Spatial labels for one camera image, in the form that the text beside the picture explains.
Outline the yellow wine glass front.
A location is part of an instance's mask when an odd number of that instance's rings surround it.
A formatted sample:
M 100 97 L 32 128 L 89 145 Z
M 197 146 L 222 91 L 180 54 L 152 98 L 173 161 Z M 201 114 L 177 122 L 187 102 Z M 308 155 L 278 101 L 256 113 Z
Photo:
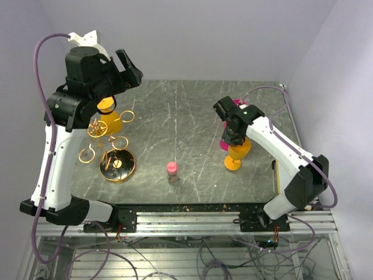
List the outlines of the yellow wine glass front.
M 251 141 L 245 138 L 242 145 L 229 146 L 228 156 L 224 159 L 225 167 L 230 171 L 236 171 L 241 167 L 241 161 L 251 150 Z

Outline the pink wine glass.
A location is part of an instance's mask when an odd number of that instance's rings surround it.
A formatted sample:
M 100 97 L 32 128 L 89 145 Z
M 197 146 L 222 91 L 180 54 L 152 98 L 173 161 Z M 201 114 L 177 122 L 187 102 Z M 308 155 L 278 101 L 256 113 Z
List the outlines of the pink wine glass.
M 227 122 L 224 123 L 224 127 L 223 127 L 223 134 L 221 136 L 221 140 L 219 142 L 219 145 L 220 145 L 220 148 L 224 151 L 228 151 L 228 147 L 229 145 L 226 143 L 226 141 L 223 139 L 223 136 L 224 136 L 224 133 L 226 131 L 226 126 L 227 126 Z
M 246 102 L 241 101 L 240 99 L 235 99 L 235 100 L 234 100 L 234 103 L 235 103 L 237 106 L 241 106 L 241 105 L 243 105 L 243 104 L 246 104 Z

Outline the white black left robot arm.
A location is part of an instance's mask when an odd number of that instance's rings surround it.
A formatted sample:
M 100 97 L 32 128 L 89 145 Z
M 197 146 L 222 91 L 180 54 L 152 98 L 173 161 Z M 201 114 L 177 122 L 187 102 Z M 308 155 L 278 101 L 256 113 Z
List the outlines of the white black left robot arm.
M 123 71 L 118 70 L 112 57 L 95 47 L 74 47 L 66 55 L 65 83 L 47 99 L 43 161 L 34 193 L 20 203 L 24 214 L 41 216 L 61 226 L 97 221 L 106 232 L 118 227 L 115 205 L 71 194 L 78 149 L 99 102 L 142 82 L 142 72 L 126 52 L 119 49 L 115 53 Z

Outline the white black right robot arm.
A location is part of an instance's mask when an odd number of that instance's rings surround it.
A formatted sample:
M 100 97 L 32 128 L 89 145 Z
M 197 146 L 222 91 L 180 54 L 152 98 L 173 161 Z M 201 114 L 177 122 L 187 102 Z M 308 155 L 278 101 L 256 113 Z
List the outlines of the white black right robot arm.
M 239 148 L 250 139 L 277 161 L 279 194 L 268 201 L 257 216 L 258 226 L 265 231 L 277 225 L 277 219 L 295 209 L 303 209 L 327 188 L 329 161 L 323 155 L 315 157 L 296 145 L 252 104 L 236 105 L 231 97 L 220 99 L 214 106 L 220 119 L 226 122 L 222 140 Z

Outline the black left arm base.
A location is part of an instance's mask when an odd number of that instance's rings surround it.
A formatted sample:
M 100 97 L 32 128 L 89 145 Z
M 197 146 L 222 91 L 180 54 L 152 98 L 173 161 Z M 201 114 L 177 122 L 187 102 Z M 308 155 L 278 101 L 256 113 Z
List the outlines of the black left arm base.
M 104 229 L 107 233 L 135 233 L 138 216 L 133 209 L 125 205 L 114 205 L 107 222 L 93 221 L 83 226 L 85 233 L 98 233 Z

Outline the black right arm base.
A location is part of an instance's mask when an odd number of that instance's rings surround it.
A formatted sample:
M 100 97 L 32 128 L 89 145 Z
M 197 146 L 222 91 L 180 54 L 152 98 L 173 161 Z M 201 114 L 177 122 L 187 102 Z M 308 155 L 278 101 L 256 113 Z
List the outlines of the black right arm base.
M 287 216 L 271 220 L 264 214 L 240 213 L 238 218 L 233 219 L 233 224 L 239 225 L 241 232 L 289 232 L 290 224 Z

